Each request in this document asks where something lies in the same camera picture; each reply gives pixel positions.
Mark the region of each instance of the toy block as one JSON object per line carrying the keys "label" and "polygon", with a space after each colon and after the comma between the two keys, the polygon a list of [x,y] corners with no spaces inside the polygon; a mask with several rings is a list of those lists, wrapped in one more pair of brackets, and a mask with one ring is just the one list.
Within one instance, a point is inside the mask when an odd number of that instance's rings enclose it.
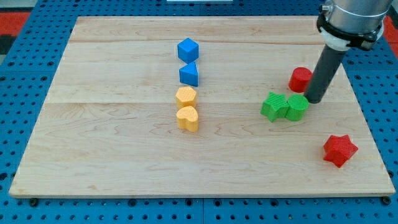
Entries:
{"label": "toy block", "polygon": [[277,118],[284,118],[288,108],[289,105],[286,103],[284,94],[269,92],[268,98],[262,103],[260,114],[274,122]]}
{"label": "toy block", "polygon": [[289,121],[300,121],[309,106],[306,97],[299,94],[291,95],[287,99],[287,104],[289,105],[289,109],[286,112],[285,118]]}
{"label": "toy block", "polygon": [[175,95],[175,101],[179,109],[186,106],[195,107],[197,105],[197,92],[189,86],[181,87]]}
{"label": "toy block", "polygon": [[198,86],[198,70],[195,62],[180,68],[180,82],[195,87]]}
{"label": "toy block", "polygon": [[177,112],[177,126],[191,132],[198,131],[198,112],[192,106],[181,108]]}
{"label": "toy block", "polygon": [[296,93],[302,93],[307,89],[311,78],[312,72],[309,69],[303,67],[296,68],[293,70],[290,78],[289,88]]}
{"label": "toy block", "polygon": [[178,57],[185,63],[191,63],[199,57],[199,45],[186,38],[177,45]]}
{"label": "toy block", "polygon": [[358,150],[347,134],[342,137],[330,136],[323,148],[326,152],[323,160],[332,162],[339,168]]}

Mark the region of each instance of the blue perforated base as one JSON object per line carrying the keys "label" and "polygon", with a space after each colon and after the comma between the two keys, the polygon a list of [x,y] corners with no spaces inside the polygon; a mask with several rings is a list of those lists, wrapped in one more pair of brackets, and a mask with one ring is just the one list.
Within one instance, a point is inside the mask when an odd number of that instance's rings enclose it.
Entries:
{"label": "blue perforated base", "polygon": [[[0,223],[398,223],[391,198],[16,200],[8,194],[77,16],[317,15],[323,0],[41,0],[0,66]],[[397,186],[398,62],[381,39],[350,50],[343,65]]]}

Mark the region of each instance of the blue block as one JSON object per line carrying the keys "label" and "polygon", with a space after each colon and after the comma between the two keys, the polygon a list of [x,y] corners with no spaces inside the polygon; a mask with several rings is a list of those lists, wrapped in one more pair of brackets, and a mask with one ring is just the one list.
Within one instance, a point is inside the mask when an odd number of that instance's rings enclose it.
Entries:
{"label": "blue block", "polygon": [[180,82],[198,87],[198,70],[195,62],[180,68]]}
{"label": "blue block", "polygon": [[177,48],[178,57],[185,63],[191,63],[199,57],[199,45],[189,38],[179,43]]}

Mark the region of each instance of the wood grain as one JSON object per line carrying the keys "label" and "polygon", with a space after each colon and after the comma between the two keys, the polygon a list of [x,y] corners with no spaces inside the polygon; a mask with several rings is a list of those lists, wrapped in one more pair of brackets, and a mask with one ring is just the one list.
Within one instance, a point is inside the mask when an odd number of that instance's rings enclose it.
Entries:
{"label": "wood grain", "polygon": [[[314,17],[80,17],[10,194],[22,198],[390,195],[343,68],[303,120],[271,123],[268,92],[323,48]],[[177,127],[177,44],[200,45],[199,130]],[[323,161],[329,135],[359,151]]]}

